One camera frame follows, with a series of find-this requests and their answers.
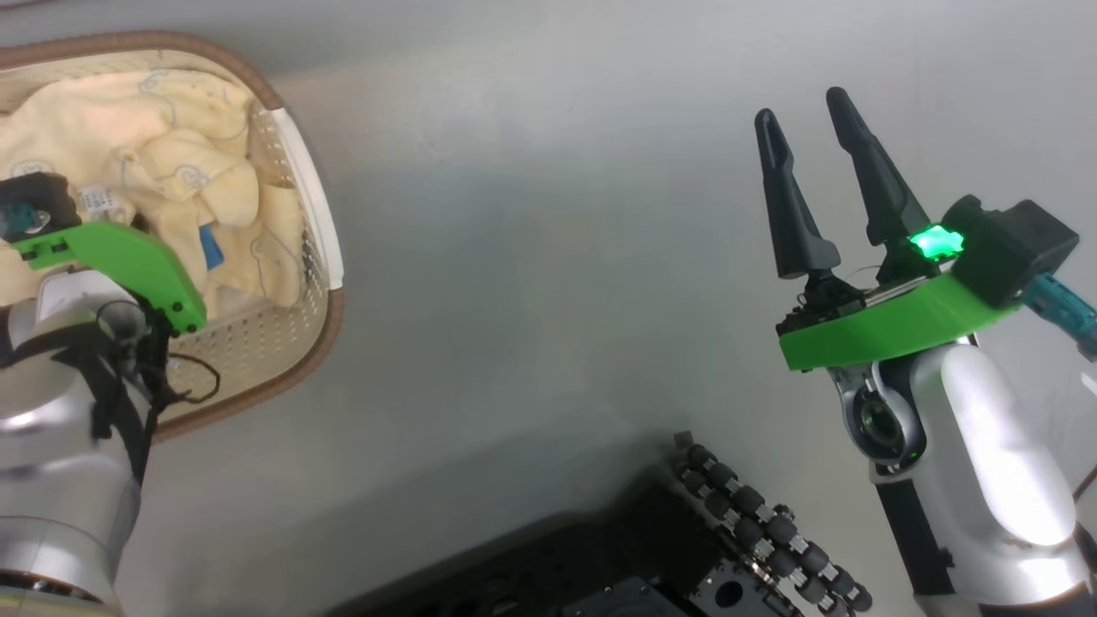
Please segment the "beige plastic basket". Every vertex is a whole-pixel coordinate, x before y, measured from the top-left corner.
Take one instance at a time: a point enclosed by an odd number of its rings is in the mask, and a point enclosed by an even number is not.
[[[157,440],[241,412],[301,382],[327,356],[342,319],[342,258],[327,198],[293,120],[269,83],[239,56],[173,32],[86,36],[0,49],[0,113],[15,110],[43,86],[64,79],[133,70],[201,70],[251,91],[249,150],[260,177],[297,189],[305,221],[306,290],[293,307],[256,304],[172,343],[222,372],[218,395],[165,411]],[[177,390],[213,388],[201,367],[169,367]]]

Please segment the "green light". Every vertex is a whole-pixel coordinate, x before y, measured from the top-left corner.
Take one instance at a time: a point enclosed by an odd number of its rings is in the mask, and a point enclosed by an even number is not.
[[[940,225],[911,236],[911,243],[928,259],[940,261],[963,251],[963,236]]]

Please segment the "blue tag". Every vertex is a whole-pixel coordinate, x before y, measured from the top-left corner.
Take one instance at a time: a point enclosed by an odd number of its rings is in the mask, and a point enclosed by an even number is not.
[[[213,270],[225,262],[225,255],[220,253],[217,240],[213,239],[213,229],[210,228],[212,224],[199,227],[199,240],[202,242],[202,253],[206,257],[206,270]]]

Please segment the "green bracket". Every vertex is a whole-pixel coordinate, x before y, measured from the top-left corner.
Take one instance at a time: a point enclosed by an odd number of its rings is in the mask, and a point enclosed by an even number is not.
[[[102,272],[123,288],[163,311],[179,333],[206,325],[202,294],[171,248],[133,227],[91,222],[12,243],[31,268],[41,270],[69,261]]]
[[[1020,307],[996,310],[951,273],[862,311],[781,337],[789,369],[806,371],[898,358],[957,340]]]

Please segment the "floor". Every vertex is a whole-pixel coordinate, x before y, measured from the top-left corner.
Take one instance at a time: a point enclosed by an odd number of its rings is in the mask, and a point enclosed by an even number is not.
[[[824,92],[845,86],[930,216],[1033,198],[1086,235],[1097,5],[1083,0],[50,0],[0,41],[162,27],[249,57],[296,114],[347,262],[304,385],[158,446],[117,586],[140,617],[320,615],[551,513],[691,428],[915,606],[819,373],[791,374],[751,120],[771,106],[840,274],[879,263]],[[1097,298],[1083,243],[1062,270]],[[868,284],[864,272],[855,281]],[[1036,318],[984,344],[1072,482],[1094,370]],[[1097,497],[1082,516],[1097,524]]]

